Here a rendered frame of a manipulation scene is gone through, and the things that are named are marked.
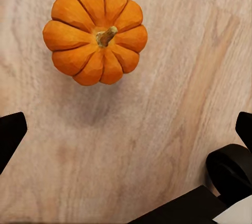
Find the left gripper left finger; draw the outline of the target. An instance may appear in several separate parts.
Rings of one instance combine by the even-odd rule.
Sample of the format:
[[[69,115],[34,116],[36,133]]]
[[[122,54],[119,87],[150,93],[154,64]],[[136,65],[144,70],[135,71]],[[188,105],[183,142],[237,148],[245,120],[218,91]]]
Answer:
[[[22,112],[0,118],[0,175],[27,132]]]

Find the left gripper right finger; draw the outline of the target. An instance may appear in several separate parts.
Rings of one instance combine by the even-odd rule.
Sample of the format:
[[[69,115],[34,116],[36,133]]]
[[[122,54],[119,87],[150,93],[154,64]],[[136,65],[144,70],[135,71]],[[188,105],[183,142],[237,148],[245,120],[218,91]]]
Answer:
[[[236,120],[235,130],[241,140],[244,141],[245,147],[252,154],[252,114],[239,112]]]

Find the pumpkin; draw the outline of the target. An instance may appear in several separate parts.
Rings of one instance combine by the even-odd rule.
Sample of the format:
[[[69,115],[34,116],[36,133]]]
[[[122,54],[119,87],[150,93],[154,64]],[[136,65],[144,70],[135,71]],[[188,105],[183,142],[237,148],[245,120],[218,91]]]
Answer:
[[[134,71],[148,42],[132,0],[56,0],[43,40],[54,66],[81,86],[114,84]]]

